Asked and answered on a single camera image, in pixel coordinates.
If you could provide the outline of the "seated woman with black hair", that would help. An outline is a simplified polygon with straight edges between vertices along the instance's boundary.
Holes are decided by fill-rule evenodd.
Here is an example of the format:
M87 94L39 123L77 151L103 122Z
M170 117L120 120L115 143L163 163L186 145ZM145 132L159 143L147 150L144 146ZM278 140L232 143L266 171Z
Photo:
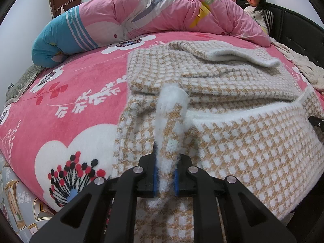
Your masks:
M254 20L268 35L271 32L274 15L269 8L267 0L246 0L249 4L244 11Z

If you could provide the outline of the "cream fluffy throw blanket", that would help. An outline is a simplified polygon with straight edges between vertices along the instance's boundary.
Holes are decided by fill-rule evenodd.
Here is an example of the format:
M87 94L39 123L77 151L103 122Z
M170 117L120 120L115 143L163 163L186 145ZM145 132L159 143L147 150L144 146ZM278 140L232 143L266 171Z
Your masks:
M323 95L323 68L314 64L305 55L301 55L289 47L270 38L271 43L302 73L307 81Z

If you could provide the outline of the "beige white houndstooth coat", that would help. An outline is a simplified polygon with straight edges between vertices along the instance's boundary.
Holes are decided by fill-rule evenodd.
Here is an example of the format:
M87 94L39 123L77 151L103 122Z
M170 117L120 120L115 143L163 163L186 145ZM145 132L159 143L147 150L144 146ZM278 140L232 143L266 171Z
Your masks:
M158 196L137 203L135 242L192 242L193 206L173 194L180 154L213 177L236 176L279 219L323 175L317 90L272 45L173 41L132 51L113 176L157 144Z

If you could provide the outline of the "patterned bed skirt sheet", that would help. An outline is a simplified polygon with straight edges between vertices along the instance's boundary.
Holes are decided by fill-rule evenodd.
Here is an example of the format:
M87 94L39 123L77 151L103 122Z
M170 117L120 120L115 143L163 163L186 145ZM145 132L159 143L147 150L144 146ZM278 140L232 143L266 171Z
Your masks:
M16 235L29 242L55 211L37 198L1 155L1 212Z

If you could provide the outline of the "pink blue cartoon duvet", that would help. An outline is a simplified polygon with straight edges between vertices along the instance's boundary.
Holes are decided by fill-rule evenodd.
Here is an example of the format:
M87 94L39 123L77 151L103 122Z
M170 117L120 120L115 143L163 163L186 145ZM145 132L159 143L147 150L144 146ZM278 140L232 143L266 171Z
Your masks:
M231 0L90 0L50 21L35 39L35 65L162 31L230 35L268 47L270 37Z

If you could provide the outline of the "black padded headboard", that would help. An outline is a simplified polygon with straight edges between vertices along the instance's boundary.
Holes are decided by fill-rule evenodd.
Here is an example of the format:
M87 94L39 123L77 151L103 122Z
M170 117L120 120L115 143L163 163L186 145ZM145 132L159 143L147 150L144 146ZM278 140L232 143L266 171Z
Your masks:
M250 16L270 37L323 67L323 28L294 11L256 1L258 10L250 9Z

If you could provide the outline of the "grey green mattress edge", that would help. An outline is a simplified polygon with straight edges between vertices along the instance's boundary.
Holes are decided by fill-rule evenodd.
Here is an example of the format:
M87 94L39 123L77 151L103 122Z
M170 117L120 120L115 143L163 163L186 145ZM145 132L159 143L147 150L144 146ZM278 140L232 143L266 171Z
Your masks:
M44 67L31 65L25 73L19 78L16 84L11 84L5 94L5 107L9 104L15 103L26 92L26 90L33 84L37 76L45 70Z

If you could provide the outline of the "pink floral fleece blanket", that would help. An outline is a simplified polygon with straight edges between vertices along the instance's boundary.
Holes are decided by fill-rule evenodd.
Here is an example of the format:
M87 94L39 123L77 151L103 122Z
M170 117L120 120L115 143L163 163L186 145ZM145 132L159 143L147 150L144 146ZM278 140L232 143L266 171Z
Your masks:
M129 98L129 54L173 41L209 40L257 46L231 36L164 32L79 54L45 71L3 110L1 155L37 198L60 210L94 178L115 177L117 126Z

